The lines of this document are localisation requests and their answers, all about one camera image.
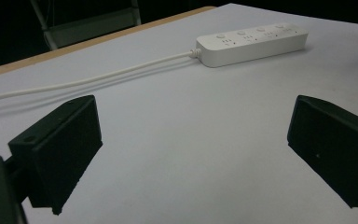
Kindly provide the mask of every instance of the dark background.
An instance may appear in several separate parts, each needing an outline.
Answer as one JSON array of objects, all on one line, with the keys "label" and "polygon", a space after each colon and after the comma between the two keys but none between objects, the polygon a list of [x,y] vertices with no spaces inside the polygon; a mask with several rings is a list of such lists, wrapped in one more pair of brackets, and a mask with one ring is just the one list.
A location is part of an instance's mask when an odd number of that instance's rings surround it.
[{"label": "dark background", "polygon": [[[39,0],[48,24],[62,24],[116,11],[131,5],[124,0],[57,0],[48,14],[48,0]],[[198,7],[236,3],[335,21],[358,23],[358,1],[353,0],[138,0],[142,23],[166,18]],[[0,1],[0,65],[48,51],[40,23],[29,0]]]}]

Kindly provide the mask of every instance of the white tabletop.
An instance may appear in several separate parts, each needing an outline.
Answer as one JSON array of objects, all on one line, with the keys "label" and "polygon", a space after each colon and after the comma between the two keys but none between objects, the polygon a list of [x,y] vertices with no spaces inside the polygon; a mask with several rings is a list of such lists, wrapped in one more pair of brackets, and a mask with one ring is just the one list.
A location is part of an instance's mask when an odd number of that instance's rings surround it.
[{"label": "white tabletop", "polygon": [[301,51],[218,68],[183,58],[87,87],[0,101],[7,143],[70,99],[93,94],[103,147],[59,216],[29,223],[358,223],[287,146],[299,94],[358,115],[358,24],[226,5],[0,75],[0,93],[126,68],[195,48],[196,38],[290,22]]}]

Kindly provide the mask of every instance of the wooden table edge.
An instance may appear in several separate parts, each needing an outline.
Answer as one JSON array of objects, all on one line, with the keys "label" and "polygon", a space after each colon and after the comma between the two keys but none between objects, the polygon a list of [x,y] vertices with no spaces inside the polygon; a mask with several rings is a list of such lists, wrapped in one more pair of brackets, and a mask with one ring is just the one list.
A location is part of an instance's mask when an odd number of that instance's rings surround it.
[{"label": "wooden table edge", "polygon": [[174,16],[171,16],[171,17],[167,17],[167,18],[164,18],[164,19],[161,19],[161,20],[151,21],[149,23],[145,23],[145,24],[142,24],[142,25],[139,25],[139,26],[131,27],[129,29],[118,31],[118,32],[115,32],[115,33],[112,33],[112,34],[109,34],[109,35],[103,35],[103,36],[100,36],[100,37],[96,37],[96,38],[93,38],[91,40],[80,42],[80,43],[77,43],[77,44],[62,48],[62,49],[56,49],[56,50],[53,50],[53,51],[49,51],[49,52],[46,52],[46,53],[43,53],[43,54],[36,55],[34,57],[22,59],[22,60],[14,62],[14,63],[8,63],[8,64],[0,65],[0,74],[6,73],[6,72],[9,72],[9,71],[13,71],[13,70],[16,70],[16,69],[19,69],[19,68],[23,68],[23,67],[26,67],[26,66],[29,66],[29,65],[32,65],[32,64],[41,63],[43,61],[46,61],[46,60],[49,60],[49,59],[52,59],[52,58],[56,58],[56,57],[62,56],[64,54],[68,54],[68,53],[74,52],[74,51],[79,50],[79,49],[84,49],[84,48],[87,48],[87,47],[90,47],[90,46],[93,46],[93,45],[96,45],[96,44],[99,44],[99,43],[103,43],[105,41],[115,39],[115,38],[118,38],[118,37],[121,37],[121,36],[124,36],[124,35],[129,35],[129,34],[132,34],[132,33],[138,32],[138,31],[142,31],[142,30],[145,30],[145,29],[148,29],[148,28],[152,28],[152,27],[155,27],[155,26],[159,26],[161,24],[165,24],[165,23],[168,23],[168,22],[171,22],[171,21],[177,21],[177,20],[183,19],[185,17],[189,17],[189,16],[192,16],[192,15],[204,12],[204,11],[211,10],[213,8],[214,7],[200,7],[200,8],[190,10],[188,12],[184,12],[184,13],[181,13],[181,14],[177,14],[177,15],[174,15]]}]

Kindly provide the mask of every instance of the power socket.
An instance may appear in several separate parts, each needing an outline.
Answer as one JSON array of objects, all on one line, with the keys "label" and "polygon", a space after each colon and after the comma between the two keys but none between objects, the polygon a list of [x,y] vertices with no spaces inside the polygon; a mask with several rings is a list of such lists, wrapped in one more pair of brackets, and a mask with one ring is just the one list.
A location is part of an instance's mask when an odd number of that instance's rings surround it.
[{"label": "power socket", "polygon": [[305,47],[308,31],[290,23],[203,35],[197,38],[200,61],[208,67],[241,63]]}]

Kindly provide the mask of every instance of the white power cable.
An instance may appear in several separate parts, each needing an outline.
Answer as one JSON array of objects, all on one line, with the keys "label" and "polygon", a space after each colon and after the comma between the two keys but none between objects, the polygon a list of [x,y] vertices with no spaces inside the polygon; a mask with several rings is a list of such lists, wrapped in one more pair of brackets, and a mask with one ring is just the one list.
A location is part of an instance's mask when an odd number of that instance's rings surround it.
[{"label": "white power cable", "polygon": [[52,85],[52,86],[46,86],[46,87],[40,87],[40,88],[34,88],[34,89],[29,89],[29,90],[22,90],[22,91],[11,91],[11,92],[6,92],[6,93],[2,93],[0,94],[0,100],[2,99],[6,99],[9,97],[14,97],[14,96],[21,96],[21,95],[26,95],[26,94],[32,94],[32,93],[38,93],[38,92],[43,92],[43,91],[56,91],[56,90],[60,90],[60,89],[65,89],[65,88],[70,88],[70,87],[75,87],[75,86],[81,86],[81,85],[85,85],[85,84],[89,84],[91,82],[95,82],[95,81],[99,81],[102,79],[106,79],[109,77],[115,77],[121,74],[125,74],[125,73],[129,73],[141,68],[145,68],[154,64],[158,64],[158,63],[165,63],[168,61],[172,61],[175,59],[179,59],[179,58],[184,58],[184,57],[190,57],[190,58],[198,58],[200,56],[200,49],[192,49],[189,52],[186,53],[181,53],[181,54],[176,54],[173,55],[171,57],[166,57],[166,58],[162,58],[162,59],[158,59],[152,62],[148,62],[148,63],[141,63],[139,65],[135,65],[133,67],[129,67],[126,69],[122,69],[122,70],[118,70],[116,72],[112,72],[112,73],[106,73],[97,77],[90,77],[90,78],[85,78],[85,79],[81,79],[78,81],[74,81],[74,82],[69,82],[69,83],[63,83],[63,84],[58,84],[58,85]]}]

